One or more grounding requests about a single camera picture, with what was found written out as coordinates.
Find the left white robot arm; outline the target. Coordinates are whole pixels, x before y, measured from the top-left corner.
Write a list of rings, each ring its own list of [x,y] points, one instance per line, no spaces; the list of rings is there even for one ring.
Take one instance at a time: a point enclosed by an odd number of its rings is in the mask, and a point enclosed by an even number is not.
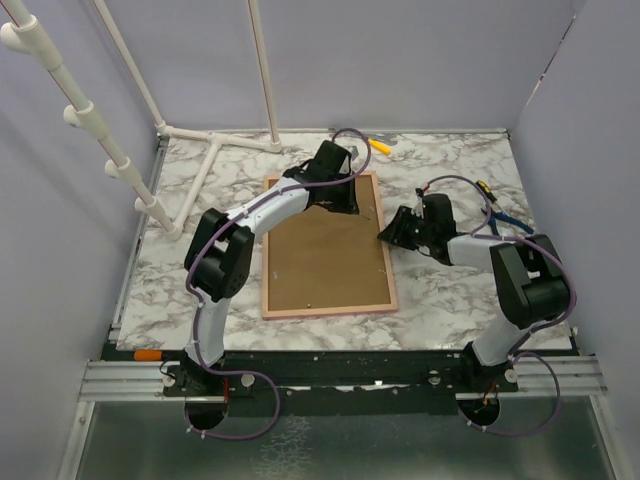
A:
[[[195,392],[210,394],[220,385],[215,363],[224,354],[230,301],[248,280],[254,243],[312,206],[339,214],[359,212],[351,161],[349,150],[325,140],[313,158],[287,169],[253,200],[225,213],[211,208],[202,215],[184,261],[186,289],[196,298],[185,348],[194,362],[186,382]]]

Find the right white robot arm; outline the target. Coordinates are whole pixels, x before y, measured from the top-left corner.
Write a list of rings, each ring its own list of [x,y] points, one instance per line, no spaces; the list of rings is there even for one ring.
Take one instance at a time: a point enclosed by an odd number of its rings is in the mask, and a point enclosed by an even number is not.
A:
[[[445,194],[428,194],[414,208],[401,206],[378,239],[410,251],[425,249],[447,266],[466,266],[493,275],[499,310],[470,344],[472,359],[459,367],[461,383],[481,391],[536,327],[567,312],[571,289],[557,252],[544,234],[528,237],[474,236],[457,230]]]

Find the pink picture frame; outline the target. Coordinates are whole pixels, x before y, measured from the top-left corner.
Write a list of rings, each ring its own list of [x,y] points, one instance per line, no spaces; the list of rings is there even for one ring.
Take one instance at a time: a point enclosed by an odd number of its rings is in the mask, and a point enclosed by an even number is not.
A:
[[[378,176],[356,179],[357,215],[314,206],[263,237],[265,320],[390,313],[398,310]]]

